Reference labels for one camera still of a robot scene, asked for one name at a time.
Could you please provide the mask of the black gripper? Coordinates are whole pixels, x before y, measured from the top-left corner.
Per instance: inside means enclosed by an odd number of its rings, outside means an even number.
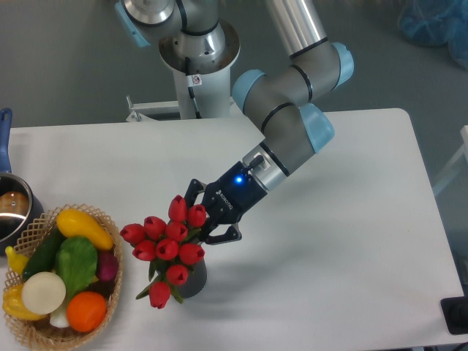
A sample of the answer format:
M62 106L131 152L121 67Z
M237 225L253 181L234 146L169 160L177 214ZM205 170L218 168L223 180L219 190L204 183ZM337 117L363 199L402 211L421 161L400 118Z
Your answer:
M225 244L242 239L238 222L266 195L267 192L248 174L246 166L237 162L217 181L208 185L193 178L184 199L187 205L203 204L209 215L200 231L199 242ZM228 226L226 231L212 235L221 224Z

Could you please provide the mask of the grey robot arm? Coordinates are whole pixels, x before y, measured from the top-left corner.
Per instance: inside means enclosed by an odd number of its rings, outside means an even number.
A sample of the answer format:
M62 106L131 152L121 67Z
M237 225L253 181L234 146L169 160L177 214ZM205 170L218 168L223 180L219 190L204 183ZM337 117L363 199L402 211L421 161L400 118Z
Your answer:
M275 78L252 69L231 81L240 42L219 17L217 1L118 1L115 8L140 47L155 34L182 119L225 117L236 104L263 134L217 181L193 180L185 195L188 206L200 201L205 208L191 242L240 240L241 217L333 138L333 126L312 101L350 79L352 54L329 42L311 1L269 1L290 66Z

